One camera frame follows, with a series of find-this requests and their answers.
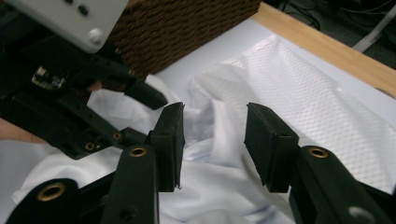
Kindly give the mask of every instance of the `white cloth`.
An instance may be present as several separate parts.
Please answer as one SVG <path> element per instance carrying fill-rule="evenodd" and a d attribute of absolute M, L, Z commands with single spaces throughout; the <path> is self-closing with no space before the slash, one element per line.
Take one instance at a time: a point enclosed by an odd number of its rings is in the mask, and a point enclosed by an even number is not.
<path fill-rule="evenodd" d="M 169 103 L 178 101 L 160 79 L 149 77 L 148 83 Z M 190 90 L 182 189 L 160 194 L 162 223 L 290 222 L 264 196 L 247 156 L 243 140 L 249 102 L 274 109 L 300 135 L 301 146 L 326 147 L 360 181 L 387 192 L 396 182 L 395 127 L 274 37 L 206 69 Z M 131 126 L 144 133 L 160 115 L 110 91 L 96 92 L 89 106 L 117 128 Z M 54 152 L 29 174 L 14 199 L 55 177 L 71 177 L 85 186 L 113 171 L 119 155 L 110 148 L 72 161 Z"/>

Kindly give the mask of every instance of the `human hand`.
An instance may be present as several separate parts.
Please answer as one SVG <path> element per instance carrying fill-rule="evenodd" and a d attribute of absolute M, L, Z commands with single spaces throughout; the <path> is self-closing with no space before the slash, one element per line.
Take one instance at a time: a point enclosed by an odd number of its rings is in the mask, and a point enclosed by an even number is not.
<path fill-rule="evenodd" d="M 88 90 L 98 91 L 101 88 L 102 88 L 102 83 L 96 81 L 88 88 Z M 13 125 L 12 123 L 4 119 L 0 119 L 0 140 L 16 140 L 16 141 L 36 143 L 36 144 L 46 143 L 46 141 L 44 141 L 43 139 L 25 131 L 24 129 L 21 129 Z"/>

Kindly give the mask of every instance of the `wooden strip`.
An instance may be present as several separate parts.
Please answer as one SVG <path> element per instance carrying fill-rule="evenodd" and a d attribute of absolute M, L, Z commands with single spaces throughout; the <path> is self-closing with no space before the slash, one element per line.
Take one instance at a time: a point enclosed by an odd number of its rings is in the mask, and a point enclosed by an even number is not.
<path fill-rule="evenodd" d="M 396 96 L 396 70 L 266 4 L 261 4 L 252 19 L 372 87 Z"/>

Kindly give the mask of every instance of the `silver metal plate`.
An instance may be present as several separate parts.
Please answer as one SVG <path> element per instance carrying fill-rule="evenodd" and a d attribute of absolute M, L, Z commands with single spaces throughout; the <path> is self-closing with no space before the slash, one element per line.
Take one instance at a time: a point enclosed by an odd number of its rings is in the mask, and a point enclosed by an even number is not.
<path fill-rule="evenodd" d="M 6 0 L 6 3 L 80 49 L 95 53 L 105 44 L 128 0 Z"/>

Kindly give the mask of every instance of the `woven basket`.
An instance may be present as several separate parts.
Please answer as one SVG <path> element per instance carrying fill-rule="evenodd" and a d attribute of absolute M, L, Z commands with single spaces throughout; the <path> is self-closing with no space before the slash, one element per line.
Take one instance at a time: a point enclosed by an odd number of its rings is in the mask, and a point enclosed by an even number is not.
<path fill-rule="evenodd" d="M 155 74 L 257 12 L 259 0 L 130 0 L 109 39 L 132 74 Z"/>

